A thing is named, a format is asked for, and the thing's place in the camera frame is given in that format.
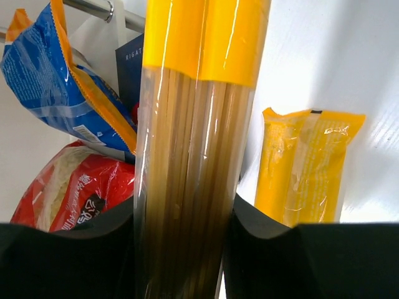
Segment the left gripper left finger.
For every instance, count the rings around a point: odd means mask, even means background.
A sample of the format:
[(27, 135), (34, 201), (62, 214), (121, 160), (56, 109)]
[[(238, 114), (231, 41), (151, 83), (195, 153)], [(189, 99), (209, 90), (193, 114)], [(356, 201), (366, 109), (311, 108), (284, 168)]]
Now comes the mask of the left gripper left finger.
[(133, 298), (133, 201), (49, 233), (1, 224), (1, 298)]

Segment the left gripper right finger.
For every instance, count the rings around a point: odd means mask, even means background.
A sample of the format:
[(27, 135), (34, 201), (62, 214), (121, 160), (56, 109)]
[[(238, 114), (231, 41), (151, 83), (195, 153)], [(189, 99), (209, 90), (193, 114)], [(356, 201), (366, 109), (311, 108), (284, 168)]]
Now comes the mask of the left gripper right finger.
[(223, 270), (228, 298), (397, 298), (398, 225), (289, 228), (236, 197)]

